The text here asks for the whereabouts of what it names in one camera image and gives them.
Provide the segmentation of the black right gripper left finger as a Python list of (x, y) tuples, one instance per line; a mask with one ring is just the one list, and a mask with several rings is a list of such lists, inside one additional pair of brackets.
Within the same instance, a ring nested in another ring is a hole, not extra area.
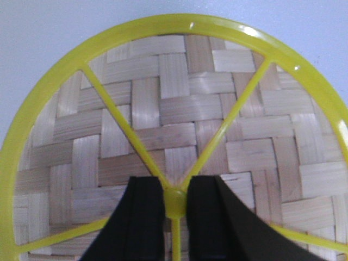
[(157, 177), (131, 177), (82, 260), (163, 260), (165, 208)]

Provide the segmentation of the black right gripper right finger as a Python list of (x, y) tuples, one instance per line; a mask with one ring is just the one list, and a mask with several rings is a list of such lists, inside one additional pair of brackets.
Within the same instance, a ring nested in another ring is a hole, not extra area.
[(249, 210), (219, 176), (195, 176), (187, 193), (190, 260), (321, 260)]

